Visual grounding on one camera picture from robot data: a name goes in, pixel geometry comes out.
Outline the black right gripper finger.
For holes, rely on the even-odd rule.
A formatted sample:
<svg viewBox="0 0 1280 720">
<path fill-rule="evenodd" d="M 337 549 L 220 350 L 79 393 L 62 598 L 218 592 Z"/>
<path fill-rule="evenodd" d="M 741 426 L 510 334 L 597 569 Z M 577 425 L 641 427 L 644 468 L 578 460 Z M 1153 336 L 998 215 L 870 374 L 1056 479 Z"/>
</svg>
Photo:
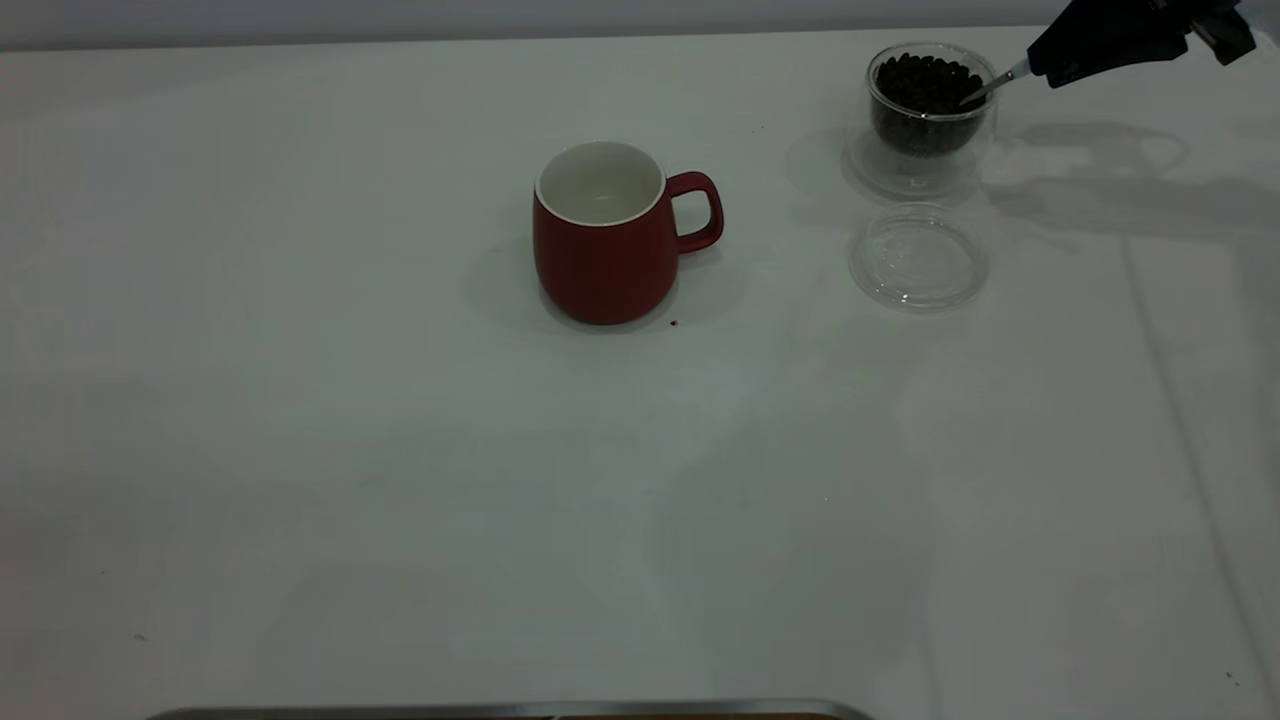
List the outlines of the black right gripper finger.
<svg viewBox="0 0 1280 720">
<path fill-rule="evenodd" d="M 1157 19 L 1152 1 L 1070 1 L 1044 32 L 1156 35 Z"/>
<path fill-rule="evenodd" d="M 1052 35 L 1044 32 L 1030 45 L 1030 73 L 1043 76 L 1052 88 L 1123 67 L 1171 61 L 1188 51 L 1174 35 Z"/>
</svg>

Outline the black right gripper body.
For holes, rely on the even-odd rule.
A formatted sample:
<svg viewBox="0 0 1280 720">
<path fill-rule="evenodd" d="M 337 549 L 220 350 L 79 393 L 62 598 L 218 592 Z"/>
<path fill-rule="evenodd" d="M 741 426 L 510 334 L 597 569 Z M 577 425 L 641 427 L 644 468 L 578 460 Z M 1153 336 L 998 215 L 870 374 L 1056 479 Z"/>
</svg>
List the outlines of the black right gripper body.
<svg viewBox="0 0 1280 720">
<path fill-rule="evenodd" d="M 1239 1 L 1153 1 L 1153 5 L 1202 41 L 1225 41 L 1242 27 Z"/>
</svg>

